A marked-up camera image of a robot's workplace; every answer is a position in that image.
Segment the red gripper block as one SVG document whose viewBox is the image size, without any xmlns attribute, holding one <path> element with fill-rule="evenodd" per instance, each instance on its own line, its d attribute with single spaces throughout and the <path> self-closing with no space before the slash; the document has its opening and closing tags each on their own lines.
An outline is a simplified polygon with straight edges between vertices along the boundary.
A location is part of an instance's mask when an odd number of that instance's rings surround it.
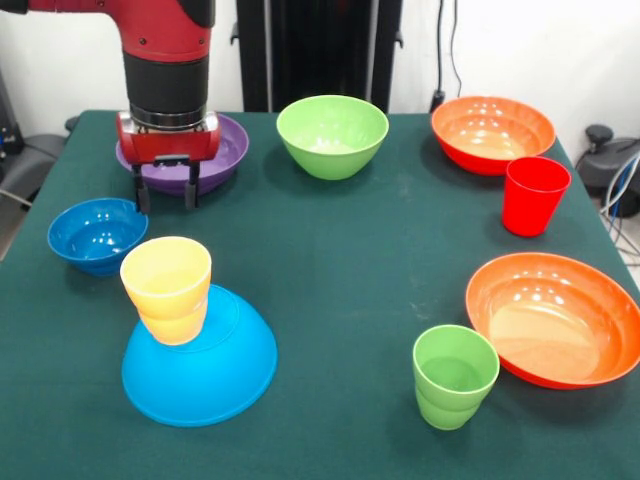
<svg viewBox="0 0 640 480">
<path fill-rule="evenodd" d="M 142 132 L 128 111 L 116 116 L 116 127 L 124 159 L 132 166 L 136 208 L 142 214 L 150 212 L 150 198 L 142 176 L 142 166 L 166 159 L 189 161 L 189 179 L 184 198 L 188 210 L 198 207 L 201 161 L 215 157 L 220 144 L 220 122 L 215 112 L 207 112 L 204 120 L 187 130 Z"/>
</svg>

